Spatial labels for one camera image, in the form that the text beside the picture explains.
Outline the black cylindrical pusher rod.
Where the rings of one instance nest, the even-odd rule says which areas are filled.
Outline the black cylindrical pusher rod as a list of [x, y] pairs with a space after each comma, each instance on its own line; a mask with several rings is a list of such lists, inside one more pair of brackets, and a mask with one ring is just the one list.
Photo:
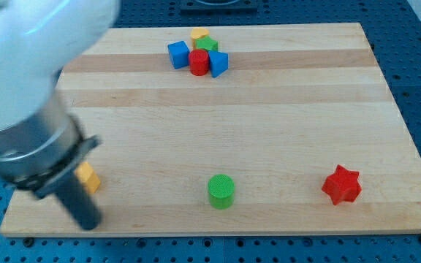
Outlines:
[[102, 214], [73, 172], [66, 174], [54, 194], [83, 230], [99, 226]]

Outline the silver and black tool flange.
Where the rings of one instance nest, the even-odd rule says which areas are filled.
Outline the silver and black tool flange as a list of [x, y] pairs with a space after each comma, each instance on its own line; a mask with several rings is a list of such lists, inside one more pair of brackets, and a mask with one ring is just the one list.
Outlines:
[[42, 199], [67, 182], [99, 144], [98, 136], [84, 135], [53, 93], [34, 113], [0, 129], [0, 178]]

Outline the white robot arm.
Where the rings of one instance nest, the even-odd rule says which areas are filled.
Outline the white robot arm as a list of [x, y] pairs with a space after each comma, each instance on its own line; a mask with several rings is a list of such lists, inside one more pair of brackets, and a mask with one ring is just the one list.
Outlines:
[[75, 169], [99, 138], [85, 136], [56, 86], [120, 9], [119, 0], [0, 1], [0, 178], [40, 199], [57, 196], [85, 230], [102, 216]]

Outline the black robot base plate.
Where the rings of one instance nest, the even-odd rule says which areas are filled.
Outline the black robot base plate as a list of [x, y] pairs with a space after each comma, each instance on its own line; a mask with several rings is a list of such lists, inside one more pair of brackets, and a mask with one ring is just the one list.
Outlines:
[[256, 11], [258, 0], [182, 0], [180, 13], [194, 14], [226, 11]]

